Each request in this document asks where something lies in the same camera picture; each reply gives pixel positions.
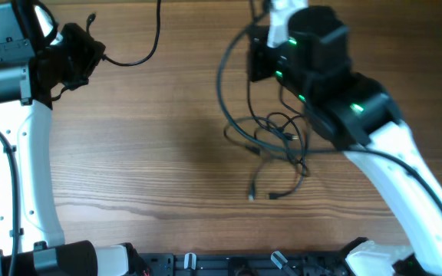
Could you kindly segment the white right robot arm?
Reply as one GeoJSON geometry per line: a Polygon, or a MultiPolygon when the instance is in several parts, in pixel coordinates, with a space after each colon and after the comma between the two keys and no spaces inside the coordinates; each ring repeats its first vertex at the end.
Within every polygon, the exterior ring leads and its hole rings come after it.
{"type": "Polygon", "coordinates": [[[407,247],[361,241],[346,255],[356,275],[442,275],[442,186],[386,89],[352,69],[348,27],[328,6],[270,1],[252,25],[249,79],[274,77],[303,103],[311,128],[370,180],[407,247]]]}

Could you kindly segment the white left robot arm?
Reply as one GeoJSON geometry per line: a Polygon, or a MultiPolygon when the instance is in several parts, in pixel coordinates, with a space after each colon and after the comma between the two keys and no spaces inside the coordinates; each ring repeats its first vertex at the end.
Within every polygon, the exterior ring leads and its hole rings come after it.
{"type": "Polygon", "coordinates": [[[0,4],[0,275],[133,273],[129,245],[67,243],[52,192],[51,91],[86,85],[103,53],[40,1],[0,4]]]}

